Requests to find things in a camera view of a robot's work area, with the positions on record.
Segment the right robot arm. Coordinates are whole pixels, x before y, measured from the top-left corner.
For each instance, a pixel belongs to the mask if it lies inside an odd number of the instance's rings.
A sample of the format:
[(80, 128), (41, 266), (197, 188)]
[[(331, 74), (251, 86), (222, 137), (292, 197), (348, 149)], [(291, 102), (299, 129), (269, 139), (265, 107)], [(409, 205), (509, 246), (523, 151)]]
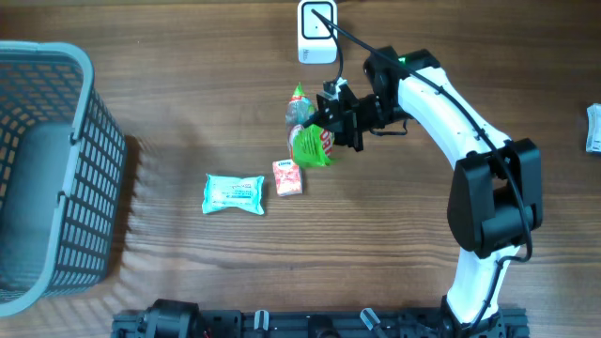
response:
[(447, 221), (459, 245), (454, 282), (436, 310), (404, 311), (402, 333), (438, 337), (517, 337), (527, 330), (520, 310), (498, 304), (514, 262), (532, 257), (532, 232), (542, 223), (541, 155), (530, 139), (498, 131), (451, 85), (427, 50), (374, 50), (364, 73), (372, 93), (358, 98), (347, 82), (327, 82), (305, 127), (328, 131), (339, 146), (362, 150), (362, 136), (390, 133), (396, 122), (417, 121), (451, 164)]

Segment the small red tissue pack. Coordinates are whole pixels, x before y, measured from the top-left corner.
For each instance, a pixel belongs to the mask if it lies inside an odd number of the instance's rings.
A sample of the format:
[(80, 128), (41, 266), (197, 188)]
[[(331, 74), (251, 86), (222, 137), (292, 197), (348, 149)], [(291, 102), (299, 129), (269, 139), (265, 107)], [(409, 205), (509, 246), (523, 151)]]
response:
[(301, 169), (292, 160), (274, 161), (272, 170), (279, 196), (302, 194)]

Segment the Haribo gummy candy bag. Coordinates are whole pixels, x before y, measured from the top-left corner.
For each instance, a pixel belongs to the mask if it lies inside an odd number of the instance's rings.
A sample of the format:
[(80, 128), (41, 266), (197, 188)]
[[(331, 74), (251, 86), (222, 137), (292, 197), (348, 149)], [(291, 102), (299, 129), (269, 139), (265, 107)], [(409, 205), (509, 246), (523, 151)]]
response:
[(290, 157), (301, 168), (331, 165), (333, 134), (315, 124), (305, 126), (315, 112), (315, 106), (298, 83), (286, 108), (285, 130)]

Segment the white cardboard box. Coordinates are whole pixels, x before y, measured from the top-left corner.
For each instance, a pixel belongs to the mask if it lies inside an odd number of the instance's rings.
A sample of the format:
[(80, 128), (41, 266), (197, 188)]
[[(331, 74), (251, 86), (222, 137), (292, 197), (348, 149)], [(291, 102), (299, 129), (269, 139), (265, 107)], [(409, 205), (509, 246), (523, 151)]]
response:
[(594, 103), (587, 108), (588, 134), (586, 151), (589, 153), (601, 152), (601, 104)]

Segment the teal wet wipes pack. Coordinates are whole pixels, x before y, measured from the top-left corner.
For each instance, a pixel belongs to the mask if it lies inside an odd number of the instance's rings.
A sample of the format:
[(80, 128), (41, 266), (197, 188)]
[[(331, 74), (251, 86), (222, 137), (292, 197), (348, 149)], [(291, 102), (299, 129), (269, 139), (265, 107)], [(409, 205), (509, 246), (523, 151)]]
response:
[(225, 177), (207, 174), (202, 210), (204, 214), (236, 207), (263, 215), (264, 177)]

